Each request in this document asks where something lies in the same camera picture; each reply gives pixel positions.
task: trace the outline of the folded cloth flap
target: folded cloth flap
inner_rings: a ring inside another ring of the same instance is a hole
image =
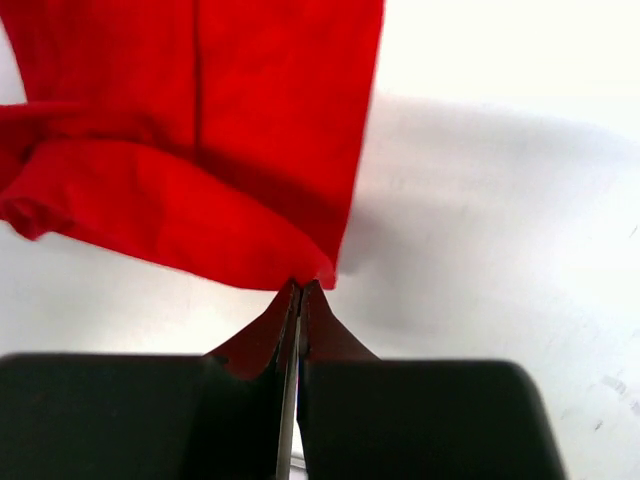
[[[0,217],[235,286],[335,283],[382,2],[0,0]]]

